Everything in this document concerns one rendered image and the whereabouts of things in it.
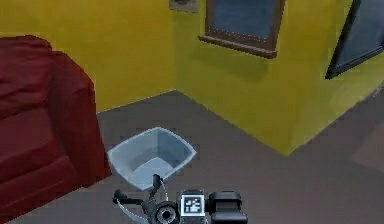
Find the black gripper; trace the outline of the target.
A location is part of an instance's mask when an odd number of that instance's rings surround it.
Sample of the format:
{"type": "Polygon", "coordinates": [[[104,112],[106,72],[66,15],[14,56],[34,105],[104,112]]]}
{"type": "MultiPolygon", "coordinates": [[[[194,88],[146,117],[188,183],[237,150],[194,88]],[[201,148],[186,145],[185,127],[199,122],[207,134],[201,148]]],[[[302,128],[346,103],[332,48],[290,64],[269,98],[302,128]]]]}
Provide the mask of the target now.
{"type": "Polygon", "coordinates": [[[129,198],[120,189],[114,191],[112,202],[116,204],[135,224],[180,224],[180,213],[178,205],[175,202],[168,201],[168,193],[164,184],[164,180],[158,175],[153,175],[152,190],[149,198],[143,202],[142,199],[129,198]],[[163,188],[165,200],[157,203],[153,198],[157,191],[163,188]],[[134,214],[126,205],[142,205],[142,209],[147,216],[147,219],[134,214]]]}

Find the dark red sofa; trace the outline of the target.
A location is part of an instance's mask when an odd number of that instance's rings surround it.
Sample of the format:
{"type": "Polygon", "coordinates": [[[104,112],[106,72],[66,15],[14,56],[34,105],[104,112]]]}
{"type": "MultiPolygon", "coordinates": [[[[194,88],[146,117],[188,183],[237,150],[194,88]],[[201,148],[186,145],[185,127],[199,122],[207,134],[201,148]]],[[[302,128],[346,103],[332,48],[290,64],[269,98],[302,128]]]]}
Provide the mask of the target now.
{"type": "Polygon", "coordinates": [[[110,175],[86,72],[42,38],[0,38],[0,224],[110,175]]]}

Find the pale blue square bin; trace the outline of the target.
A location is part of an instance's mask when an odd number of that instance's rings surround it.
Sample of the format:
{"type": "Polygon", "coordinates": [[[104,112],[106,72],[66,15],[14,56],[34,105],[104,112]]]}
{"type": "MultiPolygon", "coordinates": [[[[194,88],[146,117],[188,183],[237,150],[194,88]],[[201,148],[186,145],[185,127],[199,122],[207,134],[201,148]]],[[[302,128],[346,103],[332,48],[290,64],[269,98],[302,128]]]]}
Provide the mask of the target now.
{"type": "Polygon", "coordinates": [[[152,187],[154,174],[167,182],[196,154],[186,140],[162,127],[151,128],[128,138],[107,152],[112,170],[141,191],[152,187]]]}

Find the brown framed window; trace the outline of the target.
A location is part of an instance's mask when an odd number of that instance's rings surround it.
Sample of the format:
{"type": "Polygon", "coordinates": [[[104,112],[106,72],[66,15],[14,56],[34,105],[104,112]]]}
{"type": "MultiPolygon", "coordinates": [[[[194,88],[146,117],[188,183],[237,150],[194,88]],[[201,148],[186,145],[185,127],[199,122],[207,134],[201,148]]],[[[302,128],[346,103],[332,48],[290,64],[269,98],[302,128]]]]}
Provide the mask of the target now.
{"type": "Polygon", "coordinates": [[[273,59],[286,0],[206,0],[200,41],[273,59]]]}

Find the grey framed wall picture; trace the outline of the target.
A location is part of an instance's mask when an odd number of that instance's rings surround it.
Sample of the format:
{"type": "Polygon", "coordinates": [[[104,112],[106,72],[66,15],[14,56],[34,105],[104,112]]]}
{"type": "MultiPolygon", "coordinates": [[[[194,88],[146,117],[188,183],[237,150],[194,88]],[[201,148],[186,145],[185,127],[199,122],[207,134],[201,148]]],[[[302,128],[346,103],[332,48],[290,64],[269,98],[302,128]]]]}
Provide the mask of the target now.
{"type": "Polygon", "coordinates": [[[198,0],[169,0],[169,9],[197,13],[198,0]]]}

